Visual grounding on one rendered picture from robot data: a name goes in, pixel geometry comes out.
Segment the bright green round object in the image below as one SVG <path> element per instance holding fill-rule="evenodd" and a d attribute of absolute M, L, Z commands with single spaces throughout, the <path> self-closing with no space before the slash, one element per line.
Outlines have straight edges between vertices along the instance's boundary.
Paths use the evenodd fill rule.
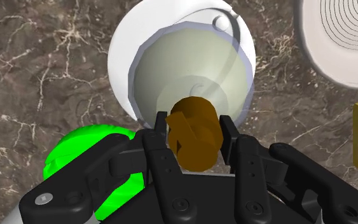
<path fill-rule="evenodd" d="M 134 131 L 115 125 L 97 124 L 77 128 L 65 135 L 49 153 L 43 168 L 43 178 L 48 179 L 109 134 L 123 134 L 129 139 L 135 136 Z M 104 220 L 143 189 L 142 173 L 131 174 L 129 179 L 103 202 L 95 212 L 95 217 L 99 221 Z"/>

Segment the white mug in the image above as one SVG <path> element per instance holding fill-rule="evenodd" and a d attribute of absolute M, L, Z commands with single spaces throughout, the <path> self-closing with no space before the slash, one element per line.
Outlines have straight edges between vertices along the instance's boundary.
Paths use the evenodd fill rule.
<path fill-rule="evenodd" d="M 244 19 L 224 0 L 141 0 L 117 26 L 107 67 L 119 104 L 144 127 L 189 96 L 240 125 L 256 54 Z"/>

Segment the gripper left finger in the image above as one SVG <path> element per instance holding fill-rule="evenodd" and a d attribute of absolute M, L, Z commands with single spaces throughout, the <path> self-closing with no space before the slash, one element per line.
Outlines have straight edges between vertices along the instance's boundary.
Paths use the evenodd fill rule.
<path fill-rule="evenodd" d="M 109 134 L 26 193 L 18 208 L 23 224 L 196 224 L 197 206 L 165 144 L 166 117 L 133 139 Z M 129 178 L 142 173 L 145 189 L 103 221 L 95 212 Z"/>

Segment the white ribbed bowl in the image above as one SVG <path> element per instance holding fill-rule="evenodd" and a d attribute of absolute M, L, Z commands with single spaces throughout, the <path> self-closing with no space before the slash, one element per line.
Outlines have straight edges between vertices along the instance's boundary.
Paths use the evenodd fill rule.
<path fill-rule="evenodd" d="M 294 0 L 294 30 L 313 69 L 358 88 L 358 0 Z"/>

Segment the brown cylindrical object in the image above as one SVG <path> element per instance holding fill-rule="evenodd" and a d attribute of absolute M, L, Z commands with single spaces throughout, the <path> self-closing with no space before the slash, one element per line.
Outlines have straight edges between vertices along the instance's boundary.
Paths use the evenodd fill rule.
<path fill-rule="evenodd" d="M 214 166 L 223 133 L 216 110 L 207 99 L 181 99 L 165 121 L 169 126 L 169 147 L 183 169 L 203 172 Z"/>

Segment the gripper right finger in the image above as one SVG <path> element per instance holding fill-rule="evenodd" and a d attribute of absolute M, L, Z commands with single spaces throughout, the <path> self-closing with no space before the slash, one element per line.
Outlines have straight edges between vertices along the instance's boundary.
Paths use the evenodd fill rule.
<path fill-rule="evenodd" d="M 222 115 L 238 224 L 358 224 L 358 190 L 286 143 L 262 146 Z"/>

